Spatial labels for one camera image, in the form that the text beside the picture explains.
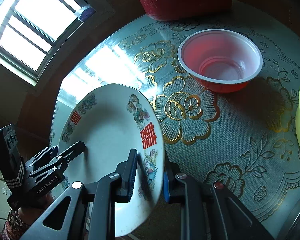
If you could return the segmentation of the person's left hand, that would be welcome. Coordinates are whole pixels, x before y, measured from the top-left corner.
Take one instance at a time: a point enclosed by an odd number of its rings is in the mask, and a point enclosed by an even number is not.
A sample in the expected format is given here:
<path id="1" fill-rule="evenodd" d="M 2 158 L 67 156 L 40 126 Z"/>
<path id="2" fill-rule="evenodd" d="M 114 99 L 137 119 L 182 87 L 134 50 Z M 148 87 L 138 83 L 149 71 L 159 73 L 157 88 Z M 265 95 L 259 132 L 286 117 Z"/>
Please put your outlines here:
<path id="1" fill-rule="evenodd" d="M 44 195 L 40 200 L 34 203 L 31 207 L 21 207 L 18 209 L 18 215 L 21 220 L 27 224 L 32 225 L 53 203 L 54 199 L 51 192 Z"/>

